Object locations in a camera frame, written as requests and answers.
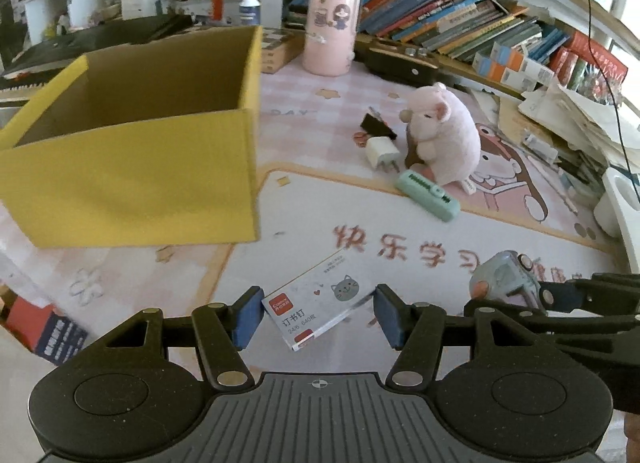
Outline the staples box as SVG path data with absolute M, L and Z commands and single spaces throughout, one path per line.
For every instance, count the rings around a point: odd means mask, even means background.
M 371 298 L 375 284 L 363 261 L 341 249 L 262 300 L 293 351 L 328 332 Z

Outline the grey toy car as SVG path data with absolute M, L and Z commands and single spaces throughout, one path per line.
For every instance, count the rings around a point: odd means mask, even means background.
M 544 309 L 534 262 L 525 254 L 508 249 L 476 267 L 469 283 L 477 301 L 494 301 L 527 309 Z

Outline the pink plush pig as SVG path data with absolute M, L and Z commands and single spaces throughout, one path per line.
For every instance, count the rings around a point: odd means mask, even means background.
M 475 194 L 471 175 L 480 163 L 480 136 L 469 109 L 445 84 L 412 92 L 399 119 L 439 187 L 457 183 L 469 196 Z

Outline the pink cartoon desk mat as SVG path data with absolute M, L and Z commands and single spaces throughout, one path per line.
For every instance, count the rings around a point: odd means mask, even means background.
M 406 93 L 360 66 L 323 79 L 292 62 L 262 79 L 257 241 L 37 249 L 3 215 L 1 256 L 12 263 L 6 284 L 98 336 L 146 307 L 184 316 L 210 301 L 234 301 L 251 285 L 276 290 L 341 250 L 348 268 L 370 282 L 448 313 L 462 310 L 475 268 L 504 249 L 527 254 L 547 281 L 626 269 L 620 242 L 582 200 L 562 196 L 555 171 L 503 137 L 482 94 L 462 95 L 483 153 L 475 194 L 449 187 L 460 215 L 443 223 L 398 194 L 396 172 L 373 171 L 354 136 L 369 108 L 402 133 Z

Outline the white power adapter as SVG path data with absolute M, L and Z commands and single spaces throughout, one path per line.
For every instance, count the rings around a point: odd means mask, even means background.
M 383 168 L 387 172 L 390 168 L 393 168 L 396 172 L 399 172 L 398 160 L 400 159 L 400 151 L 390 137 L 369 138 L 364 147 L 364 152 L 371 168 L 375 171 Z

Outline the yellow cardboard box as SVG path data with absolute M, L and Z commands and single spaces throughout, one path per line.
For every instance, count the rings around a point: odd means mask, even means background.
M 262 31 L 76 59 L 1 132 L 1 201 L 39 247 L 254 241 Z

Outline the black binder clip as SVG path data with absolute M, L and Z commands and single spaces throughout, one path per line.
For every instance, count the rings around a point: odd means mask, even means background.
M 397 139 L 397 134 L 392 130 L 392 127 L 382 119 L 381 113 L 372 107 L 363 116 L 360 127 L 370 137 L 386 137 L 390 138 L 392 142 Z

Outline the stack of loose papers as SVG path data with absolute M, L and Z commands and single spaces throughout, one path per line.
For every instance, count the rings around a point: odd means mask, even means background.
M 522 99 L 495 92 L 488 118 L 513 145 L 550 164 L 582 165 L 602 173 L 614 166 L 639 174 L 639 130 L 605 107 L 558 84 L 526 92 Z

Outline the black brown ukulele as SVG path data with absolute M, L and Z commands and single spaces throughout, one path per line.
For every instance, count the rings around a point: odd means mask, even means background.
M 359 34 L 355 58 L 373 74 L 392 82 L 413 87 L 442 82 L 449 87 L 472 87 L 498 96 L 523 100 L 521 90 L 483 78 L 469 64 L 426 52 L 423 48 Z

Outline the orange white box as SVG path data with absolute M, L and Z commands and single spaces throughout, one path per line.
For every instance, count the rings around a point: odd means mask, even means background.
M 555 73 L 523 55 L 515 48 L 495 43 L 488 55 L 476 53 L 472 68 L 484 79 L 513 88 L 520 93 L 532 92 L 539 86 L 549 86 Z

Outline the red box of books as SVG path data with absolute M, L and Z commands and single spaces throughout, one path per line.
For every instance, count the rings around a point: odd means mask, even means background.
M 551 56 L 548 68 L 558 72 L 565 64 L 569 54 L 585 60 L 593 67 L 601 67 L 604 75 L 610 80 L 622 84 L 627 76 L 628 68 L 601 44 L 588 38 L 586 34 L 574 31 Z

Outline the wooden chessboard box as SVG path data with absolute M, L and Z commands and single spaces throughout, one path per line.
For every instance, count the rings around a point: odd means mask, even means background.
M 262 29 L 262 73 L 277 73 L 303 53 L 305 33 L 301 30 Z

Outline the white spray bottle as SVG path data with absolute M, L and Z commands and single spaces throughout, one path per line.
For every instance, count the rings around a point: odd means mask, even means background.
M 239 2 L 239 16 L 242 26 L 260 25 L 260 1 L 241 0 Z

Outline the black keyboard piano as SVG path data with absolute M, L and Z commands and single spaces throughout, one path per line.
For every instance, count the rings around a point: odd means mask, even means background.
M 166 38 L 193 26 L 188 15 L 160 15 L 117 20 L 87 30 L 67 33 L 29 47 L 1 74 L 2 90 L 16 90 L 20 77 L 30 82 L 46 82 L 47 71 L 57 74 L 83 54 L 125 44 L 146 44 Z

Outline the row of books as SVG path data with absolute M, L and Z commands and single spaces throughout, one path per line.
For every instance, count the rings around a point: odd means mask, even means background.
M 306 29 L 309 0 L 288 3 L 288 23 Z M 357 36 L 423 48 L 468 64 L 495 43 L 546 66 L 570 32 L 497 0 L 362 0 Z

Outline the pink cylindrical container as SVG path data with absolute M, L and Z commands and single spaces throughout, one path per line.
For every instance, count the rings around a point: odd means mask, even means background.
M 355 57 L 362 0 L 309 0 L 303 67 L 321 76 L 346 74 Z

